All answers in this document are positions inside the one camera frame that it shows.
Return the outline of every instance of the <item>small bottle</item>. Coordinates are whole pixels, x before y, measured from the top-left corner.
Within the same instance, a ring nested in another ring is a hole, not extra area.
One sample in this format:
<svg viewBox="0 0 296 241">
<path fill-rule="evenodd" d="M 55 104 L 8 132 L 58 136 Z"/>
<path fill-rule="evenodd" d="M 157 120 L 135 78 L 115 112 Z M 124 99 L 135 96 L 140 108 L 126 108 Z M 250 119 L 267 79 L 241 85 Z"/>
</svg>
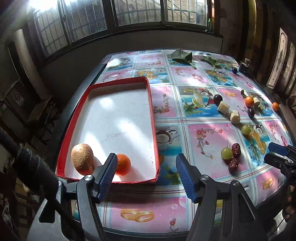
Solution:
<svg viewBox="0 0 296 241">
<path fill-rule="evenodd" d="M 209 18 L 208 22 L 207 22 L 207 29 L 208 29 L 208 32 L 211 32 L 212 31 L 212 23 L 211 23 L 211 19 Z"/>
</svg>

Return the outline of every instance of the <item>orange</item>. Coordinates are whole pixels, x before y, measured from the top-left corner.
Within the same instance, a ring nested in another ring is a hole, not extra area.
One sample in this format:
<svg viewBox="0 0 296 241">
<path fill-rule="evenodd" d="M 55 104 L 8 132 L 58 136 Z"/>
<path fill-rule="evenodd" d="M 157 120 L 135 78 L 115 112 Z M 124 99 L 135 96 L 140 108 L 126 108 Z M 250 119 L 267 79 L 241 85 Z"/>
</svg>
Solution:
<svg viewBox="0 0 296 241">
<path fill-rule="evenodd" d="M 131 170 L 131 161 L 124 154 L 117 154 L 118 165 L 115 174 L 118 176 L 124 176 Z"/>
<path fill-rule="evenodd" d="M 276 103 L 276 102 L 273 102 L 272 103 L 272 108 L 273 108 L 274 111 L 278 111 L 279 110 L 279 104 Z"/>
<path fill-rule="evenodd" d="M 247 107 L 252 107 L 254 105 L 254 100 L 252 97 L 250 96 L 247 96 L 245 99 L 244 99 L 244 103 L 246 104 Z"/>
</svg>

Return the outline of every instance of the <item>window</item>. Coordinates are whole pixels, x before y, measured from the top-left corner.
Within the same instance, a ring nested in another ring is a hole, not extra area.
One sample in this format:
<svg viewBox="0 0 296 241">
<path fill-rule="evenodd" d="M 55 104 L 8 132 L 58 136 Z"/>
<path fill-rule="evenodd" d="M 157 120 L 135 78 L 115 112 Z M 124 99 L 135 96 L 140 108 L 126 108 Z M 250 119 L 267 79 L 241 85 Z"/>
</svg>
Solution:
<svg viewBox="0 0 296 241">
<path fill-rule="evenodd" d="M 107 29 L 101 0 L 67 0 L 63 5 L 72 42 Z"/>
<path fill-rule="evenodd" d="M 206 0 L 167 0 L 167 21 L 207 25 Z"/>
<path fill-rule="evenodd" d="M 118 25 L 159 22 L 160 0 L 114 0 Z"/>
<path fill-rule="evenodd" d="M 34 19 L 45 56 L 49 56 L 67 45 L 57 4 L 48 10 L 36 10 Z"/>
<path fill-rule="evenodd" d="M 211 7 L 208 0 L 165 0 L 164 19 L 160 1 L 163 0 L 29 0 L 35 21 L 30 30 L 37 32 L 45 58 L 57 56 L 62 48 L 66 51 L 86 42 L 83 38 L 92 34 L 95 35 L 87 41 L 132 29 L 163 28 L 175 22 L 179 28 L 190 28 L 191 23 L 194 30 L 206 30 Z"/>
</svg>

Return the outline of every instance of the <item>cheese cube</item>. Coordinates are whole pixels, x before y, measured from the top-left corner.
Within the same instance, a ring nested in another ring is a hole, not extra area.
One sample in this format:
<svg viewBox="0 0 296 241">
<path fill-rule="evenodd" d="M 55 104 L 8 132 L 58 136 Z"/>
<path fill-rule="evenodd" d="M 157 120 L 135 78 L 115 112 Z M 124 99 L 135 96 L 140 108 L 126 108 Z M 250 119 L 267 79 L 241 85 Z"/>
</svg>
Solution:
<svg viewBox="0 0 296 241">
<path fill-rule="evenodd" d="M 259 106 L 260 105 L 260 101 L 258 100 L 258 98 L 257 97 L 254 97 L 253 98 L 253 100 L 254 100 L 254 106 Z"/>
<path fill-rule="evenodd" d="M 240 122 L 240 115 L 237 110 L 232 110 L 230 114 L 230 122 L 232 124 L 238 124 Z"/>
<path fill-rule="evenodd" d="M 223 101 L 220 102 L 218 106 L 218 111 L 222 112 L 223 114 L 226 114 L 229 110 L 230 106 Z"/>
</svg>

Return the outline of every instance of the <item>green leaf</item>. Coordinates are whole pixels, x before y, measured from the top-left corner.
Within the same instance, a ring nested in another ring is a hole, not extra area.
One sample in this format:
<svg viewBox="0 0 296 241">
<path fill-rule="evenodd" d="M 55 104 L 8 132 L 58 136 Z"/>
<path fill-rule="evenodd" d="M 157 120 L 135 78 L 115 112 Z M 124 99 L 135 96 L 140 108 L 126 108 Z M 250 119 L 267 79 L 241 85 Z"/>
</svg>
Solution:
<svg viewBox="0 0 296 241">
<path fill-rule="evenodd" d="M 187 53 L 185 51 L 182 51 L 181 49 L 177 49 L 170 55 L 170 57 L 177 63 L 190 64 L 194 69 L 196 69 L 196 67 L 192 63 L 192 52 Z"/>
<path fill-rule="evenodd" d="M 245 95 L 245 93 L 244 93 L 244 90 L 241 90 L 241 95 L 242 95 L 243 98 L 246 98 L 246 97 L 247 97 L 247 96 Z"/>
<path fill-rule="evenodd" d="M 211 64 L 213 66 L 213 68 L 217 68 L 220 67 L 220 63 L 216 58 L 210 57 L 210 56 L 202 56 L 200 58 L 201 61 L 206 61 L 209 64 Z"/>
</svg>

